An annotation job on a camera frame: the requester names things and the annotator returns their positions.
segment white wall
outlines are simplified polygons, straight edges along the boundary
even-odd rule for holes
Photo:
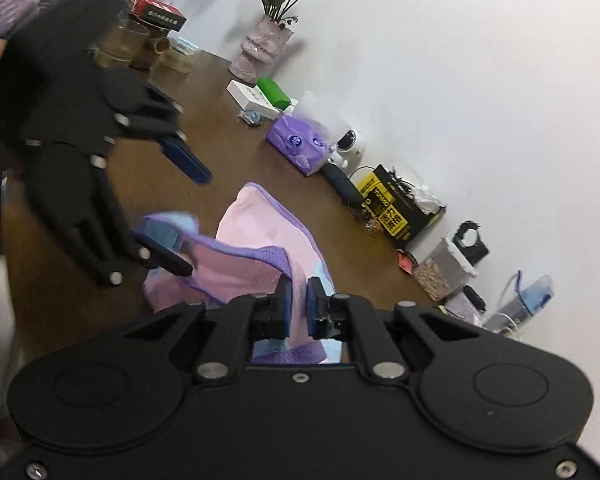
[[[232,59],[259,0],[173,0],[182,35]],[[311,0],[276,79],[313,89],[373,137],[369,162],[410,164],[448,201],[424,256],[465,219],[491,255],[475,280],[550,273],[557,295],[526,332],[578,364],[600,459],[600,0]]]

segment yellow label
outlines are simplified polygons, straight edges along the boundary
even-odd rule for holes
[[[407,225],[406,218],[392,205],[383,211],[378,219],[391,236],[398,234]]]
[[[369,190],[380,184],[380,180],[376,177],[376,174],[372,171],[369,173],[360,183],[358,184],[358,191],[360,195],[366,196]]]

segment metal pin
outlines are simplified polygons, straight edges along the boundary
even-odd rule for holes
[[[24,471],[31,480],[44,480],[46,478],[46,469],[42,464],[31,462],[27,464]]]
[[[113,118],[116,120],[117,123],[120,123],[123,126],[129,126],[131,124],[129,118],[124,116],[123,114],[113,114]]]
[[[397,379],[402,377],[407,370],[400,363],[385,361],[374,366],[374,373],[381,379]]]
[[[202,363],[198,367],[198,374],[205,379],[222,379],[229,374],[229,367],[222,363]]]
[[[120,272],[112,272],[109,275],[109,281],[111,283],[111,285],[119,285],[120,283],[122,283],[122,274]]]
[[[555,475],[558,478],[571,478],[576,474],[578,466],[573,460],[565,460],[560,462],[555,468]]]
[[[107,167],[107,160],[99,155],[91,155],[89,158],[91,165],[104,170]]]
[[[309,379],[311,379],[311,377],[309,377],[309,375],[303,374],[303,373],[293,374],[291,376],[291,378],[294,380],[295,383],[300,383],[300,384],[308,383]]]

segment wooden table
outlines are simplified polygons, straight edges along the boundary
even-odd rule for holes
[[[185,111],[182,129],[214,179],[197,186],[160,154],[152,142],[120,140],[107,171],[131,225],[158,210],[186,210],[200,218],[202,234],[214,236],[240,188],[261,184],[312,232],[336,289],[369,298],[377,308],[427,298],[397,265],[389,240],[372,237],[340,203],[321,174],[303,176],[264,136],[236,115],[226,91],[228,62],[202,53],[194,71],[156,67],[151,81]],[[2,234],[20,339],[29,356],[64,348],[149,312],[142,296],[144,269],[116,288],[100,288],[56,246],[27,209],[20,183],[11,179]]]

